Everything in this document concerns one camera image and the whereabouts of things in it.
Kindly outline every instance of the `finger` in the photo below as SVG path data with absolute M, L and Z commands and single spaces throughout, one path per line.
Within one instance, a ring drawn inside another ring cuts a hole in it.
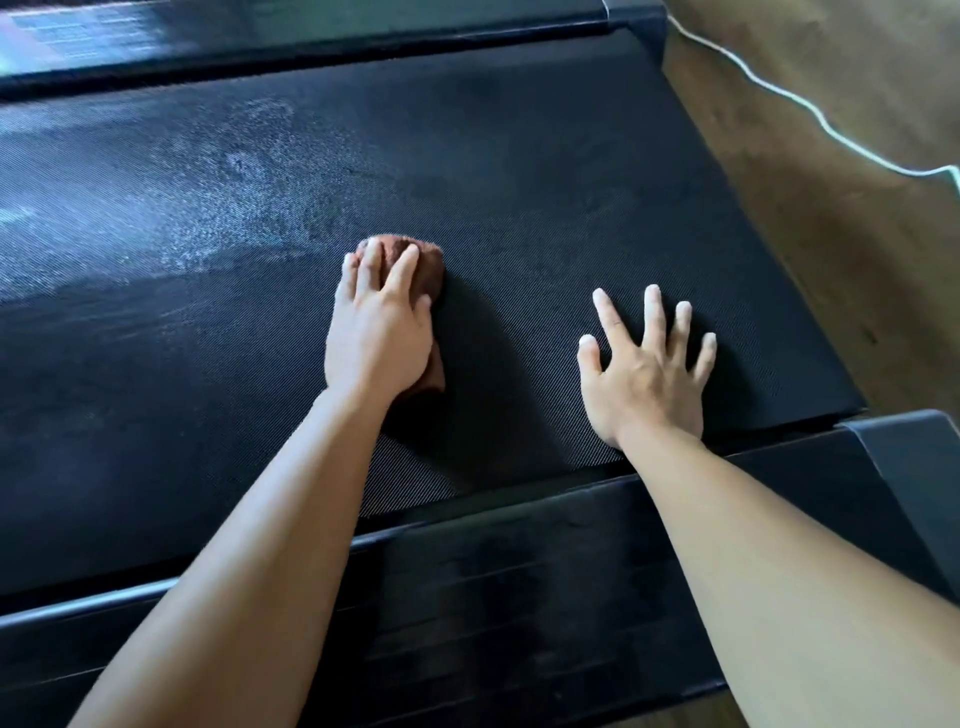
M 357 293 L 380 290 L 380 260 L 383 257 L 383 246 L 380 238 L 372 237 L 367 241 L 367 247 L 360 261 L 360 270 L 357 272 Z
M 666 354 L 666 315 L 658 285 L 648 285 L 643 293 L 643 349 L 652 354 Z
M 337 284 L 335 297 L 337 303 L 353 301 L 353 296 L 357 292 L 357 261 L 358 258 L 353 253 L 344 255 L 344 267 L 340 274 L 340 282 Z
M 417 318 L 417 323 L 422 327 L 430 327 L 431 329 L 433 328 L 433 319 L 430 318 L 430 307 L 432 305 L 433 302 L 426 294 L 420 296 L 417 299 L 417 303 L 414 305 L 414 316 Z
M 603 372 L 600 367 L 600 345 L 589 334 L 580 337 L 580 344 L 577 346 L 577 364 L 580 366 L 581 384 L 586 384 Z
M 415 243 L 411 243 L 400 254 L 400 258 L 394 267 L 390 269 L 390 275 L 383 283 L 383 290 L 389 289 L 401 295 L 404 299 L 409 299 L 410 284 L 413 282 L 418 260 L 420 260 L 420 248 Z
M 626 349 L 634 345 L 634 340 L 630 338 L 630 333 L 623 325 L 620 314 L 616 312 L 613 301 L 603 288 L 597 288 L 593 291 L 593 305 L 596 306 L 597 316 L 600 317 L 600 326 L 603 332 L 607 334 L 607 341 L 610 342 L 610 348 L 616 352 L 618 349 Z
M 670 332 L 670 345 L 667 354 L 674 364 L 686 364 L 686 347 L 690 340 L 690 321 L 693 319 L 693 306 L 689 301 L 677 303 L 677 314 L 673 319 Z
M 693 383 L 697 385 L 701 392 L 707 386 L 710 379 L 710 373 L 713 371 L 713 365 L 717 360 L 717 335 L 708 333 L 704 336 L 704 342 L 700 345 L 700 355 L 697 357 L 697 363 L 693 365 Z

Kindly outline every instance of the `person's left hand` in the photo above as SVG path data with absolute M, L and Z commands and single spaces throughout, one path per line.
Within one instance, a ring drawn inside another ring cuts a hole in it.
M 410 282 L 420 250 L 408 246 L 386 280 L 380 279 L 383 245 L 373 238 L 363 259 L 344 258 L 324 371 L 329 389 L 389 406 L 426 369 L 433 346 L 430 297 L 410 305 Z

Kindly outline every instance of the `white cable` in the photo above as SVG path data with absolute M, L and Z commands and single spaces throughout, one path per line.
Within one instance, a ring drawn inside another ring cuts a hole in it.
M 938 167 L 937 169 L 907 169 L 906 167 L 901 167 L 899 164 L 894 164 L 892 161 L 884 159 L 878 154 L 871 152 L 866 147 L 863 147 L 857 144 L 850 138 L 843 136 L 841 133 L 837 132 L 827 121 L 827 118 L 824 116 L 824 113 L 820 111 L 813 103 L 807 101 L 803 96 L 798 96 L 792 91 L 788 91 L 785 88 L 780 88 L 778 85 L 773 85 L 768 81 L 761 79 L 754 71 L 747 65 L 743 59 L 737 56 L 733 51 L 728 51 L 722 45 L 717 45 L 712 40 L 707 40 L 704 37 L 698 36 L 695 33 L 691 33 L 683 25 L 680 24 L 680 21 L 677 20 L 673 15 L 668 15 L 670 22 L 673 23 L 674 27 L 680 32 L 680 35 L 689 38 L 690 40 L 700 43 L 701 45 L 707 46 L 707 48 L 716 51 L 722 56 L 726 56 L 728 59 L 736 63 L 740 67 L 740 70 L 743 71 L 744 75 L 753 81 L 758 86 L 767 89 L 772 93 L 776 93 L 778 96 L 782 96 L 785 99 L 790 99 L 790 101 L 795 104 L 799 104 L 808 110 L 810 113 L 816 117 L 817 121 L 820 123 L 820 126 L 823 130 L 829 134 L 832 138 L 839 141 L 845 147 L 852 149 L 857 152 L 862 157 L 869 159 L 875 164 L 879 164 L 881 167 L 889 169 L 891 172 L 897 172 L 898 174 L 905 175 L 906 177 L 933 177 L 934 175 L 949 174 L 953 177 L 953 183 L 956 184 L 957 194 L 960 194 L 960 167 L 956 164 L 949 164 L 945 167 Z

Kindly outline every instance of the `wooden floor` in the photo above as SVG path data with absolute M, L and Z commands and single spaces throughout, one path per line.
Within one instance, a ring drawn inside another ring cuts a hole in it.
M 668 0 L 694 33 L 903 166 L 960 163 L 956 0 Z M 807 112 L 673 36 L 666 74 L 873 412 L 960 418 L 960 196 L 845 151 Z M 741 728 L 730 695 L 630 728 Z

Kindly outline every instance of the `treadmill belt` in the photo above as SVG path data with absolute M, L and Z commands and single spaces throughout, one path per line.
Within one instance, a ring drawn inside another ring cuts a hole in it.
M 861 399 L 628 32 L 0 109 L 0 594 L 195 553 L 324 387 L 345 251 L 440 244 L 448 395 L 364 515 L 617 461 L 603 285 L 696 306 L 716 441 Z

